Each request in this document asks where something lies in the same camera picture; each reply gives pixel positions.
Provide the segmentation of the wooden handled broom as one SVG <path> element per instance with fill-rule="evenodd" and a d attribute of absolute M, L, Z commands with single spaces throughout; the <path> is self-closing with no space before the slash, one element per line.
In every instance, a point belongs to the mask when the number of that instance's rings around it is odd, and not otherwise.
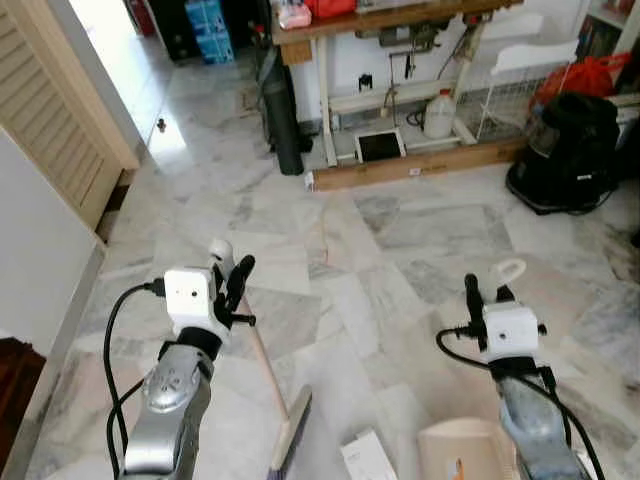
<path fill-rule="evenodd" d="M 233 268 L 242 259 L 242 257 L 237 259 L 232 244 L 225 239 L 214 239 L 210 244 L 209 252 L 211 259 L 233 259 Z M 273 364 L 271 364 L 259 329 L 256 326 L 248 326 L 248 333 L 250 333 L 253 352 L 256 353 L 257 361 L 264 370 L 265 378 L 268 380 L 271 393 L 273 393 L 276 408 L 278 408 L 280 416 L 283 417 L 283 424 L 280 426 L 278 439 L 276 439 L 268 465 L 268 480 L 287 480 L 289 468 L 291 468 L 294 456 L 300 447 L 302 435 L 305 434 L 308 417 L 310 417 L 312 389 L 310 387 L 302 388 L 291 404 L 285 403 L 284 390 L 276 379 Z"/>

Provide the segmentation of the long wooden plank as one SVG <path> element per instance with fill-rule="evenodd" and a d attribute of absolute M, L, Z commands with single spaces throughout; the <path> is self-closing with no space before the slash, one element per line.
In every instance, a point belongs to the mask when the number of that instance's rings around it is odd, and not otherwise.
<path fill-rule="evenodd" d="M 328 192 L 360 186 L 393 182 L 413 177 L 426 177 L 448 172 L 461 172 L 480 166 L 512 163 L 527 146 L 524 137 L 512 140 L 477 143 L 452 150 L 412 154 L 394 159 L 348 166 L 329 166 L 303 175 L 307 191 Z"/>

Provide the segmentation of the black vacuum cleaner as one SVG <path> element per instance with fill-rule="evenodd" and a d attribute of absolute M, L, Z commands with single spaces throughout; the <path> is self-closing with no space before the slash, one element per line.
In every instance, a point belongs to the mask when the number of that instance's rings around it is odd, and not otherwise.
<path fill-rule="evenodd" d="M 540 110 L 506 187 L 536 215 L 584 215 L 618 187 L 618 109 L 605 97 L 558 93 Z"/>

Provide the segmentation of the tall black cylinder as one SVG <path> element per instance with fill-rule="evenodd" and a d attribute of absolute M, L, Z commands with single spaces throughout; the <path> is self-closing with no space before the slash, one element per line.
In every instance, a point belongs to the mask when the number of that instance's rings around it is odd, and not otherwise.
<path fill-rule="evenodd" d="M 280 174 L 297 177 L 305 173 L 302 140 L 296 118 L 292 81 L 278 46 L 269 46 L 262 55 L 259 76 L 259 101 L 265 115 L 264 127 L 269 146 L 276 155 Z"/>

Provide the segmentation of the white framed black panel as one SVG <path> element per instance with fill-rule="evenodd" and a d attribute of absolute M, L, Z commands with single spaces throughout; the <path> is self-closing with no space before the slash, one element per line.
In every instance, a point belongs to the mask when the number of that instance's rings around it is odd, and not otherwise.
<path fill-rule="evenodd" d="M 397 159 L 407 154 L 401 129 L 358 133 L 355 136 L 356 157 L 360 163 Z"/>

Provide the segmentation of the white cardboard box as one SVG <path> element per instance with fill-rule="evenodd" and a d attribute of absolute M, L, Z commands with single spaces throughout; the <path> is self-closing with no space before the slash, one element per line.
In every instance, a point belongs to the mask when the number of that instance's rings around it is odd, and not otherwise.
<path fill-rule="evenodd" d="M 340 447 L 340 454 L 351 480 L 398 480 L 375 430 L 357 434 Z"/>

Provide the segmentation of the translucent plastic jug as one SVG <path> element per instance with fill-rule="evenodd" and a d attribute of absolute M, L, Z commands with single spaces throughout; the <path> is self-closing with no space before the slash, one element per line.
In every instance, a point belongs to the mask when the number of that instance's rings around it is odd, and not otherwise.
<path fill-rule="evenodd" d="M 422 110 L 422 133 L 429 140 L 451 137 L 456 109 L 452 90 L 440 90 Z"/>

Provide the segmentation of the dark wooden furniture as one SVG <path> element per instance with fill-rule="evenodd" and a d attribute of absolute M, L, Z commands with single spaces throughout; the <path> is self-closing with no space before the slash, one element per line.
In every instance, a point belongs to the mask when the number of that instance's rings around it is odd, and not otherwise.
<path fill-rule="evenodd" d="M 0 472 L 13 456 L 20 424 L 45 364 L 46 358 L 31 344 L 0 338 Z"/>

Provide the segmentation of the red plastic bag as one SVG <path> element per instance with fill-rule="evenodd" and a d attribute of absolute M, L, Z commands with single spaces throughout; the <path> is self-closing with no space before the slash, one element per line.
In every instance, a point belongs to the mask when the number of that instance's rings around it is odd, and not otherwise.
<path fill-rule="evenodd" d="M 558 93 L 585 93 L 585 95 L 609 97 L 616 95 L 614 77 L 632 59 L 631 52 L 585 58 L 580 63 L 558 67 L 544 79 L 530 99 L 530 105 L 547 104 Z"/>

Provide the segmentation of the wooden louvre door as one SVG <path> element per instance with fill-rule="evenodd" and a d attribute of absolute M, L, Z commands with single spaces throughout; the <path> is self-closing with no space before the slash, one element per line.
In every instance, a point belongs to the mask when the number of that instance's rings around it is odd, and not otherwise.
<path fill-rule="evenodd" d="M 69 0 L 0 0 L 0 128 L 90 230 L 143 142 Z"/>

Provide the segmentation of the white plastic chair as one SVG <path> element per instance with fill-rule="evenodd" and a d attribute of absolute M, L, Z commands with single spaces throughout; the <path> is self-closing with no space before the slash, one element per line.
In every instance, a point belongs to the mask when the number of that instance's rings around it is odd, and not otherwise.
<path fill-rule="evenodd" d="M 474 133 L 477 140 L 490 142 L 522 134 L 541 110 L 538 91 L 549 84 L 550 95 L 562 90 L 553 74 L 571 67 L 577 59 L 579 42 L 563 44 L 516 44 L 500 50 L 495 65 L 486 74 L 480 97 L 480 116 Z"/>

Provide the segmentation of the blue printed box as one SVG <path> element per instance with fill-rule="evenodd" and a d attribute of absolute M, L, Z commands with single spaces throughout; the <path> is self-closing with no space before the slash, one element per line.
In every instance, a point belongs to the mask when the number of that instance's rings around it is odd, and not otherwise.
<path fill-rule="evenodd" d="M 186 13 L 201 58 L 206 64 L 229 64 L 236 60 L 221 0 L 186 0 Z"/>

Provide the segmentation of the pink plastic container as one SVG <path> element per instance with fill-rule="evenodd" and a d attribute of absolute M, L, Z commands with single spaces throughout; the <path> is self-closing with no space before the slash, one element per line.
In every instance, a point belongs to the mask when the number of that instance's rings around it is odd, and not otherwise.
<path fill-rule="evenodd" d="M 314 14 L 306 0 L 278 0 L 275 3 L 275 18 L 276 26 L 280 29 L 298 29 L 310 26 Z"/>

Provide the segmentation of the wooden workbench with white legs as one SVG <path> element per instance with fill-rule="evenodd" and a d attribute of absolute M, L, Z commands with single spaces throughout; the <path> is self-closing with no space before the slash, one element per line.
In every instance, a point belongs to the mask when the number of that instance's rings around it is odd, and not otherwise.
<path fill-rule="evenodd" d="M 429 0 L 426 3 L 411 3 L 396 8 L 371 10 L 371 12 L 351 12 L 334 17 L 312 19 L 307 26 L 268 28 L 271 44 L 279 47 L 280 59 L 285 67 L 298 67 L 314 61 L 317 78 L 315 86 L 319 95 L 321 113 L 319 146 L 328 166 L 339 166 L 342 155 L 335 145 L 334 115 L 337 113 L 357 113 L 369 109 L 393 108 L 399 100 L 408 102 L 431 99 L 440 90 L 461 93 L 468 86 L 467 76 L 486 29 L 492 23 L 493 15 L 500 10 L 524 4 L 524 0 Z M 471 29 L 470 35 L 461 35 L 460 41 L 451 49 L 449 64 L 457 64 L 458 72 L 452 77 L 443 76 L 434 81 L 389 83 L 384 90 L 371 93 L 353 93 L 348 96 L 334 96 L 330 92 L 328 74 L 332 69 L 329 58 L 330 37 L 347 35 L 374 29 L 411 26 L 434 20 L 460 18 L 462 24 Z"/>

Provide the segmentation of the red plastic container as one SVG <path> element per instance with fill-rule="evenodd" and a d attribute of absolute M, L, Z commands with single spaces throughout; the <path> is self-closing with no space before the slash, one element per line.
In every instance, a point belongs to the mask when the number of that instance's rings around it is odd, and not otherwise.
<path fill-rule="evenodd" d="M 312 23 L 356 12 L 358 0 L 302 0 L 310 10 Z"/>

